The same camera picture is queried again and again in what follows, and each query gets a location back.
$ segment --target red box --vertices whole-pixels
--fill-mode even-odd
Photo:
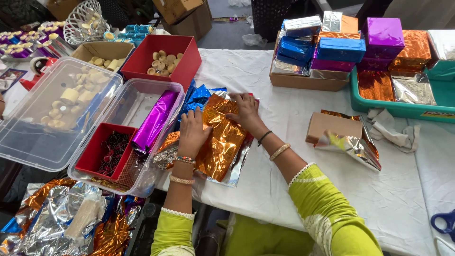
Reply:
[[[125,151],[121,155],[120,161],[118,162],[117,167],[115,168],[112,176],[106,176],[98,173],[98,169],[100,168],[101,160],[104,156],[108,154],[107,150],[101,149],[101,143],[109,137],[114,131],[119,133],[132,133],[133,135],[126,146]],[[81,158],[76,163],[75,168],[80,171],[84,171],[90,173],[93,176],[98,178],[106,179],[106,180],[116,180],[123,170],[125,163],[127,162],[128,158],[130,157],[131,151],[133,148],[131,147],[131,140],[133,139],[134,135],[137,132],[137,128],[117,125],[112,123],[100,123],[100,125],[96,128],[95,132],[93,133],[92,138],[90,139],[89,143],[87,144],[86,149],[81,155]]]
[[[153,53],[163,50],[166,54],[176,55],[183,53],[179,64],[169,77],[154,76],[147,74],[152,67]],[[194,78],[202,59],[192,36],[167,36],[147,35],[131,57],[121,68],[126,79],[142,78],[164,82],[177,82],[187,92],[191,80]]]

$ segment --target plastic container lid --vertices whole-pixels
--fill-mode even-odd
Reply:
[[[123,80],[72,57],[60,58],[44,72],[0,125],[0,156],[57,172],[68,166]]]
[[[148,197],[153,191],[155,182],[159,180],[160,176],[163,174],[163,171],[156,168],[151,161],[167,134],[173,130],[173,124],[177,119],[177,115],[180,112],[180,108],[182,107],[185,98],[183,87],[181,84],[174,82],[161,82],[139,78],[129,79],[99,121],[100,123],[113,123],[139,128],[165,90],[178,92],[178,96],[170,112],[171,114],[168,116],[166,124],[158,135],[144,165],[141,166],[140,169],[137,169],[135,173],[130,172],[130,177],[134,180],[133,186],[128,188],[125,186],[118,186],[113,182],[95,182],[91,179],[90,175],[75,169],[75,165],[82,152],[85,150],[91,135],[75,153],[75,157],[68,167],[68,176],[72,179],[98,186],[99,188],[119,195]]]

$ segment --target scissors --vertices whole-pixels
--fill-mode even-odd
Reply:
[[[435,220],[436,218],[442,218],[447,223],[447,227],[445,229],[440,229],[436,226]],[[450,213],[438,213],[433,215],[430,220],[431,225],[441,234],[449,234],[452,238],[452,241],[455,242],[455,230],[453,229],[455,223],[455,210]]]

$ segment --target white wire basket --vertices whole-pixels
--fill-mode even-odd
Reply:
[[[106,31],[111,31],[111,27],[101,16],[101,6],[96,0],[78,4],[66,19],[63,28],[65,40],[74,46],[102,41]]]

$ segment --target woman's left hand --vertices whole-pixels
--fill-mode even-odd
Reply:
[[[212,130],[213,127],[207,127],[204,130],[202,112],[199,107],[194,112],[190,110],[188,114],[182,114],[177,156],[196,158],[199,149],[204,145]]]

